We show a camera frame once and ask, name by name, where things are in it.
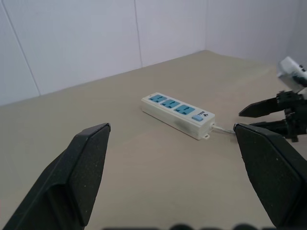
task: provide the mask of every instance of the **white cable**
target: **white cable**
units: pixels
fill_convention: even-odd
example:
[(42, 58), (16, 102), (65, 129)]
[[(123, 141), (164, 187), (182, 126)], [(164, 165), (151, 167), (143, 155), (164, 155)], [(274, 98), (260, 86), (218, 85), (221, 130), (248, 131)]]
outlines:
[(212, 128), (212, 129), (215, 129), (215, 130), (219, 130), (219, 131), (225, 132), (225, 133), (236, 134), (236, 133), (235, 133), (234, 131), (232, 131), (232, 130), (224, 129), (224, 128), (218, 127), (218, 126), (216, 126), (215, 124), (212, 124), (212, 125), (211, 125), (211, 128)]

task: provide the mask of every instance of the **beige table surface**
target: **beige table surface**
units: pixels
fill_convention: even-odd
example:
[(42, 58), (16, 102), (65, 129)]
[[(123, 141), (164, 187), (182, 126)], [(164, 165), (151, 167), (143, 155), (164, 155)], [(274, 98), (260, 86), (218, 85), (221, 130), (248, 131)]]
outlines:
[[(275, 66), (203, 51), (3, 106), (0, 227), (73, 136), (104, 122), (111, 123), (111, 134), (86, 230), (272, 226), (234, 136), (211, 133), (209, 140), (195, 140), (143, 113), (140, 102), (161, 92), (215, 113), (220, 126), (232, 128), (236, 122), (282, 119), (282, 113), (257, 119), (237, 114), (283, 88)], [(306, 140), (295, 144), (302, 155)]]

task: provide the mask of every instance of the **white robot part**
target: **white robot part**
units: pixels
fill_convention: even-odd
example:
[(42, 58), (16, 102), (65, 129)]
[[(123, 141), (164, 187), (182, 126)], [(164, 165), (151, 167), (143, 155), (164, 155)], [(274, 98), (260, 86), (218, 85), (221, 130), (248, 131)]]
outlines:
[(287, 85), (293, 92), (298, 93), (305, 87), (297, 83), (293, 77), (301, 77), (307, 80), (307, 72), (303, 66), (298, 65), (292, 58), (286, 57), (278, 63), (278, 78)]

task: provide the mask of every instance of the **blue outlet socket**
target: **blue outlet socket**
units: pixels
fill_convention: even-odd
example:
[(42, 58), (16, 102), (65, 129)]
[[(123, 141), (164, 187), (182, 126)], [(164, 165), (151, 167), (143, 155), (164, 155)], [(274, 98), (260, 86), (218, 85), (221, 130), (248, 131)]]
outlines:
[(195, 109), (192, 107), (189, 107), (187, 105), (182, 105), (179, 106), (177, 109), (175, 109), (176, 112), (183, 114), (183, 115), (188, 115), (189, 113), (193, 112)]
[(166, 99), (166, 97), (158, 95), (158, 94), (156, 96), (149, 98), (149, 100), (151, 100), (153, 102), (161, 102), (161, 101), (164, 101), (165, 99)]
[(179, 105), (179, 102), (175, 102), (173, 100), (167, 100), (165, 102), (162, 102), (161, 105), (164, 105), (167, 108), (174, 108), (175, 106)]

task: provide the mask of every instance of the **power strip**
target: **power strip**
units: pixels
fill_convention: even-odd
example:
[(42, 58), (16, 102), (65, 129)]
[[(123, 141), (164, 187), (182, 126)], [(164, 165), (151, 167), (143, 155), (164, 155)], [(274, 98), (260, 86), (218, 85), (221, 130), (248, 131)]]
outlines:
[(197, 140), (208, 139), (215, 123), (213, 113), (159, 92), (142, 98), (142, 110)]

